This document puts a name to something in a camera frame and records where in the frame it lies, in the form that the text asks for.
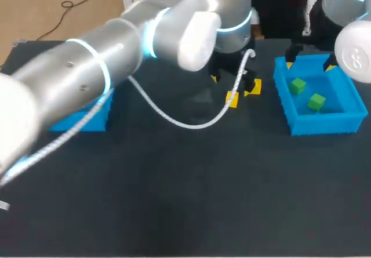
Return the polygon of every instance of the black cable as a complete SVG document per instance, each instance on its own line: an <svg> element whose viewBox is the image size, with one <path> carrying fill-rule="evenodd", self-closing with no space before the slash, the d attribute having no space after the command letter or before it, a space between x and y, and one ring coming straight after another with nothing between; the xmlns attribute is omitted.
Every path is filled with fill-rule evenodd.
<svg viewBox="0 0 371 258"><path fill-rule="evenodd" d="M64 11L64 13L62 14L58 24L53 28L51 29L49 32L46 32L45 34L41 35L40 37L38 37L36 39L36 41L39 41L40 39L46 37L47 35L51 34L52 32L54 32L55 30L57 30L57 28L60 26L60 24L62 23L64 17L66 16L67 13L69 13L69 11L74 8L74 7L77 7L83 3L85 3L86 1L88 0L83 0L77 4L74 4L72 1L63 1L60 5L62 6L62 8L65 8L66 10Z"/></svg>

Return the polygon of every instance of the yellow block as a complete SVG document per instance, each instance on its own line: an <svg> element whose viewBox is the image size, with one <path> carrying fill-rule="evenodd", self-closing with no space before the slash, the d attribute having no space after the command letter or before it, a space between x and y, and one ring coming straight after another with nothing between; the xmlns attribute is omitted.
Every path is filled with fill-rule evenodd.
<svg viewBox="0 0 371 258"><path fill-rule="evenodd" d="M231 97L231 94L232 94L232 92L231 91L228 91L228 93L227 93L227 97L225 98L225 103L227 103L228 102L228 100L230 99L230 97ZM237 108L237 104L238 104L238 92L236 92L236 94L234 95L234 98L233 98L233 100L232 100L232 102L231 102L231 105L230 105L230 107L232 107L232 108Z"/></svg>
<svg viewBox="0 0 371 258"><path fill-rule="evenodd" d="M294 63L292 63L292 62L286 62L286 65L287 65L288 69L291 69L291 67L292 67L293 64Z"/></svg>
<svg viewBox="0 0 371 258"><path fill-rule="evenodd" d="M333 68L336 68L337 66L329 65L326 71L332 70Z"/></svg>
<svg viewBox="0 0 371 258"><path fill-rule="evenodd" d="M261 94L261 79L258 79L258 78L255 79L255 87L251 91L251 93L249 93L247 91L244 91L244 93L243 93L243 95L245 97L248 96L249 94L252 94L252 95L260 95Z"/></svg>

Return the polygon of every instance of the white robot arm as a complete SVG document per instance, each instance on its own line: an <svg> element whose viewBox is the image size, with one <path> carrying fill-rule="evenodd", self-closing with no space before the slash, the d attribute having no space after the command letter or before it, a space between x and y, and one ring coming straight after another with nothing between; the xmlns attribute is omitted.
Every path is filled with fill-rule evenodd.
<svg viewBox="0 0 371 258"><path fill-rule="evenodd" d="M321 0L311 11L313 35L329 46L351 78L371 83L371 0Z"/></svg>
<svg viewBox="0 0 371 258"><path fill-rule="evenodd" d="M0 74L0 177L39 134L131 76L145 58L198 71L250 41L251 0L140 1L120 18Z"/></svg>

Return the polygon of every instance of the wooden floor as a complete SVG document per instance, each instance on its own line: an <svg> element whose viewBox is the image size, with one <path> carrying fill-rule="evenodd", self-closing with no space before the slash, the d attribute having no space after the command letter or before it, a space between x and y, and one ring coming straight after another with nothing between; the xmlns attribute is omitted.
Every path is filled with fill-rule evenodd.
<svg viewBox="0 0 371 258"><path fill-rule="evenodd" d="M1 0L0 64L17 39L33 40L51 30L65 11L65 0ZM81 0L69 0L78 3ZM73 8L61 26L45 39L66 39L81 35L123 12L123 0L89 0Z"/></svg>

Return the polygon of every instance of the blue plastic box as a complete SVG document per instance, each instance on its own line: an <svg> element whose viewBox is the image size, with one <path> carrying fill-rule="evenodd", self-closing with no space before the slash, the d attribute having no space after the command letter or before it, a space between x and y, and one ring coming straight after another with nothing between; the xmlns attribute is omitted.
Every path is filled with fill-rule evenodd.
<svg viewBox="0 0 371 258"><path fill-rule="evenodd" d="M108 100L103 104L102 109L81 129L81 132L105 132L108 115L111 109L111 103L113 98L113 92L111 93ZM65 132L71 129L78 121L84 117L89 110L96 104L96 101L80 111L68 116L62 121L52 126L50 131L52 132Z"/></svg>
<svg viewBox="0 0 371 258"><path fill-rule="evenodd" d="M328 54L297 56L289 70L284 57L276 59L274 81L292 136L354 133L368 114L352 80L340 67L323 71L328 57ZM306 82L305 91L299 95L289 91L295 78ZM314 93L326 98L320 112L308 107Z"/></svg>

